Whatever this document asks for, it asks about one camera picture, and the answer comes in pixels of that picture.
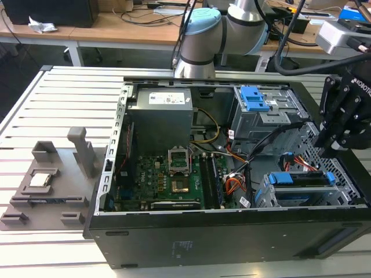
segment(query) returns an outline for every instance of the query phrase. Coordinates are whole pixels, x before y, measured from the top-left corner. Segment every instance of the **green circuit board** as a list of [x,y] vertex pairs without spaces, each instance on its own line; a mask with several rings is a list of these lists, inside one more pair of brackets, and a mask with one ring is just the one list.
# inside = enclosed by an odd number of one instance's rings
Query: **green circuit board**
[[[184,167],[184,157],[172,156],[172,167]],[[222,184],[223,175],[229,173],[227,160],[223,156],[216,157],[218,177]],[[205,208],[203,201],[202,177],[199,156],[190,157],[190,173],[169,174],[168,156],[140,156],[136,162],[134,187],[130,192],[119,189],[117,201],[121,211],[136,211],[140,203],[159,201],[189,201],[200,202],[201,209]]]

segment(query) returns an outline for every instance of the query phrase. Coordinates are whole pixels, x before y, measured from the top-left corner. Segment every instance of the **slotted metal table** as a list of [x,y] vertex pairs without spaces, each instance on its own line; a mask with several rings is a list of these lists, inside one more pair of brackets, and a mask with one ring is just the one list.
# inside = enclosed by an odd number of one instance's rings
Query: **slotted metal table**
[[[95,147],[107,145],[124,76],[172,76],[166,69],[44,67],[0,124],[0,215],[5,212],[38,140],[73,147],[71,126],[85,126]],[[218,78],[302,82],[319,102],[325,75],[217,72]],[[371,171],[371,150],[355,151]],[[111,270],[82,231],[0,231],[0,277],[371,277],[371,235],[324,260]]]

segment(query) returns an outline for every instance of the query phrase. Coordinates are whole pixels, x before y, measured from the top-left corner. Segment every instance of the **computer case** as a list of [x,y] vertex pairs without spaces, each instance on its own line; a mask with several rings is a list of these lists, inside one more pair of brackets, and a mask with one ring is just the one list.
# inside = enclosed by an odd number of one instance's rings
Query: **computer case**
[[55,25],[90,28],[98,17],[98,0],[3,0],[13,24],[33,20]]

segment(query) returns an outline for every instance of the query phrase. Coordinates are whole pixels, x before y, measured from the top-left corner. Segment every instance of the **motherboard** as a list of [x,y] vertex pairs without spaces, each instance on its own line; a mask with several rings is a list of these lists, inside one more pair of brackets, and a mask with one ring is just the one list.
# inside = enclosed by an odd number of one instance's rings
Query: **motherboard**
[[[227,197],[223,184],[223,175],[229,173],[225,157],[190,155],[188,163],[184,158],[182,153],[139,156],[134,185],[122,185],[117,189],[116,210],[235,207],[235,200]],[[185,169],[185,173],[173,169]]]

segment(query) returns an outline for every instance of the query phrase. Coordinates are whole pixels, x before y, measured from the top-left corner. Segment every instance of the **desk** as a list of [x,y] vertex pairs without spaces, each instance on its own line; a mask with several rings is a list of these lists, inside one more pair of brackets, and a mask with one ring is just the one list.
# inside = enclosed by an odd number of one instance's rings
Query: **desk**
[[[37,140],[51,140],[56,148],[73,147],[66,135],[69,128],[78,123],[86,126],[87,141],[96,147],[104,147],[110,139],[109,131],[117,108],[114,98],[120,94],[123,77],[143,76],[144,73],[147,76],[172,76],[168,69],[53,67],[50,71],[40,71],[0,124],[0,215],[31,164],[31,148]],[[216,76],[247,81],[300,81],[315,97],[326,77],[228,71],[217,71]],[[50,127],[43,118],[53,118],[56,124]],[[367,162],[371,158],[370,151],[362,153],[364,160],[360,160]],[[0,231],[0,254],[0,277],[309,278],[371,275],[371,235],[361,237],[323,260],[113,271],[95,242],[83,239],[82,231]]]
[[[272,6],[281,5],[273,1],[270,4]],[[148,11],[137,10],[132,15],[140,16],[145,13],[148,13]],[[149,21],[160,18],[160,15],[149,14],[134,20]],[[6,21],[22,43],[68,47],[72,63],[78,67],[83,66],[79,47],[172,50],[179,33],[179,28],[175,25],[142,27],[123,22],[113,13],[100,13],[92,28],[58,27],[58,31],[44,34],[32,31],[27,25],[13,25],[8,18],[6,18]],[[179,25],[180,17],[173,19],[172,22]],[[298,41],[314,42],[318,31],[319,26],[309,24],[305,34],[291,34],[290,37]],[[17,43],[2,20],[0,20],[0,42]],[[277,47],[277,41],[269,41],[260,52],[256,53],[260,58],[255,71],[265,71],[267,62]],[[320,47],[303,47],[293,44],[290,44],[288,57],[324,60],[341,58],[326,54]]]

